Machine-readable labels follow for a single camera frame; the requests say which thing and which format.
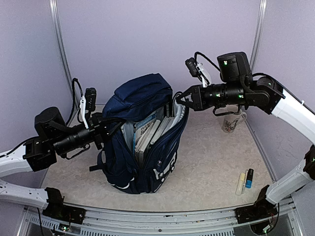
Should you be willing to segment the blue white workbook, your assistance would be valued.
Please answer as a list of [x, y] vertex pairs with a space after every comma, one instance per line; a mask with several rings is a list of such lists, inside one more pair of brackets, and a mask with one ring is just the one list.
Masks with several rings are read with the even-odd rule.
[[155, 132], [157, 131], [161, 121], [156, 115], [151, 115], [144, 121], [137, 123], [134, 136], [134, 153], [138, 162], [144, 159], [144, 153], [150, 144]]

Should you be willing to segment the navy blue student backpack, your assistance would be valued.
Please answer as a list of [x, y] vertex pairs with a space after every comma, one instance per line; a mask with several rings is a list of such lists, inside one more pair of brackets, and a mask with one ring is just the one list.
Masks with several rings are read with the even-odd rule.
[[97, 164], [110, 185], [129, 194], [154, 193], [174, 170], [189, 109], [175, 101], [160, 74], [148, 74], [119, 86], [102, 110], [113, 135], [104, 143]]

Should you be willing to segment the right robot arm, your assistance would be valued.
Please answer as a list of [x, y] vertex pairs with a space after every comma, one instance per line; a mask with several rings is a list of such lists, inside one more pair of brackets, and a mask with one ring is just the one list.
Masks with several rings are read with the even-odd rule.
[[[246, 53], [223, 54], [217, 60], [219, 64], [216, 69], [220, 72], [221, 84], [210, 84], [196, 56], [186, 60], [191, 76], [206, 84], [190, 87], [176, 98], [177, 103], [194, 111], [209, 108], [217, 110], [226, 105], [245, 109], [255, 106], [285, 121], [312, 143], [315, 141], [315, 113], [273, 77], [264, 73], [252, 73]], [[311, 146], [295, 169], [261, 189], [255, 203], [246, 208], [245, 212], [262, 218], [284, 197], [314, 179], [315, 147]]]

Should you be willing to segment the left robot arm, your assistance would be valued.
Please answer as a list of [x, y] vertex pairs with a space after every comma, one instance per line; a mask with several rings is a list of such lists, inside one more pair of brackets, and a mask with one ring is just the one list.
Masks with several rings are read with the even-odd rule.
[[[122, 118], [103, 118], [101, 113], [84, 118], [83, 123], [66, 126], [59, 109], [50, 107], [35, 117], [37, 136], [22, 141], [15, 148], [0, 155], [0, 176], [24, 172], [38, 172], [49, 168], [57, 156], [69, 160], [68, 153], [77, 151], [71, 158], [88, 151], [94, 143], [98, 149], [109, 141], [125, 123]], [[1, 201], [35, 207], [52, 218], [80, 220], [85, 210], [67, 206], [56, 188], [27, 188], [6, 181], [0, 182]]]

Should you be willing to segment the white cartoon mug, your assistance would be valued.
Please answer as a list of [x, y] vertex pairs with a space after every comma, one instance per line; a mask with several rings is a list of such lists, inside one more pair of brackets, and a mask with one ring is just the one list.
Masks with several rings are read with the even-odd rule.
[[222, 130], [226, 133], [233, 133], [237, 125], [247, 119], [247, 113], [241, 109], [238, 110], [236, 105], [228, 105], [225, 108], [225, 112], [232, 112], [223, 116]]

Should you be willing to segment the white marker pen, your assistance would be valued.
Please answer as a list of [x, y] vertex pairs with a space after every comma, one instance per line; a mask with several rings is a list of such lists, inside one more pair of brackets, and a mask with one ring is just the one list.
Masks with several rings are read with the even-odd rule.
[[241, 192], [241, 194], [244, 193], [245, 188], [246, 188], [246, 182], [247, 182], [247, 174], [248, 174], [248, 171], [249, 171], [249, 170], [246, 169], [245, 174], [244, 174], [244, 180], [243, 180], [243, 186], [242, 186], [242, 192]]

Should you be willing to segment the blue capped black marker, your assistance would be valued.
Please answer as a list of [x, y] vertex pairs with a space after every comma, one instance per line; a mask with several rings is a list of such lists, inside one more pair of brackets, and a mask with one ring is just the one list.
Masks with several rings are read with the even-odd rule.
[[250, 189], [252, 187], [252, 179], [253, 179], [253, 169], [248, 169], [245, 187]]

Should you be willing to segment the cream highlighter pen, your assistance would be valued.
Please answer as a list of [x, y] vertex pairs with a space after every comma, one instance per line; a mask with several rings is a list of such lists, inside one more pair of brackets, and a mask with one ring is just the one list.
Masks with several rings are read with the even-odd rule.
[[244, 182], [245, 182], [245, 173], [240, 173], [236, 191], [235, 191], [235, 194], [237, 196], [240, 196], [242, 194]]

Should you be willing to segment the right aluminium frame post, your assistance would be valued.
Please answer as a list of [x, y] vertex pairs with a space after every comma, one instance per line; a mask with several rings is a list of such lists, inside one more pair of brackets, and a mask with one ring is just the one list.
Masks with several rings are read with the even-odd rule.
[[264, 26], [264, 19], [265, 19], [266, 10], [267, 10], [267, 2], [268, 2], [267, 0], [260, 0], [259, 2], [256, 29], [255, 29], [254, 41], [253, 41], [252, 52], [251, 52], [251, 57], [250, 57], [250, 67], [252, 70], [254, 70], [257, 56], [258, 56], [259, 45], [260, 45], [261, 36], [263, 32], [263, 26]]

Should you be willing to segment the aluminium frame post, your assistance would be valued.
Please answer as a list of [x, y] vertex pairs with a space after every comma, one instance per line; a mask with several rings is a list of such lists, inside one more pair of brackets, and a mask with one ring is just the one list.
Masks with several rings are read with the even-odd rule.
[[267, 10], [267, 2], [268, 2], [267, 0], [260, 0], [259, 2], [256, 29], [255, 29], [254, 41], [253, 41], [252, 52], [251, 52], [251, 57], [250, 57], [250, 67], [252, 70], [254, 70], [257, 56], [258, 56], [259, 45], [260, 45], [261, 36], [263, 32], [263, 26], [264, 26], [264, 19], [265, 19], [266, 10]]
[[62, 35], [60, 18], [59, 18], [58, 3], [56, 0], [49, 0], [49, 6], [50, 6], [52, 21], [54, 25], [55, 34], [56, 34], [59, 54], [60, 54], [62, 65], [63, 65], [63, 70], [65, 73], [66, 81], [69, 87], [71, 87], [71, 73], [70, 73], [66, 51], [65, 51], [65, 47], [63, 43], [63, 35]]

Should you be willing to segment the left aluminium frame post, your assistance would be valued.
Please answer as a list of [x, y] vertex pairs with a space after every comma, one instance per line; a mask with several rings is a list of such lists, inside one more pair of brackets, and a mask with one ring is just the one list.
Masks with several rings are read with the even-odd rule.
[[56, 0], [49, 0], [49, 6], [50, 6], [52, 21], [54, 25], [55, 34], [56, 34], [59, 54], [60, 54], [62, 65], [63, 65], [63, 70], [65, 73], [66, 81], [69, 87], [71, 87], [71, 73], [70, 73], [66, 51], [65, 51], [65, 47], [63, 43], [63, 35], [62, 35], [60, 18], [59, 18], [58, 3]]

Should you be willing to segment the front aluminium rail base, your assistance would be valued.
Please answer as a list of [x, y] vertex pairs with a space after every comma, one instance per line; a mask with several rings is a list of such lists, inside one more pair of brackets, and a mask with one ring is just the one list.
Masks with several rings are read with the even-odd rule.
[[81, 224], [71, 223], [69, 230], [59, 229], [64, 221], [39, 216], [26, 207], [17, 236], [233, 236], [242, 231], [252, 235], [255, 222], [238, 223], [235, 208], [184, 212], [136, 212], [85, 207]]

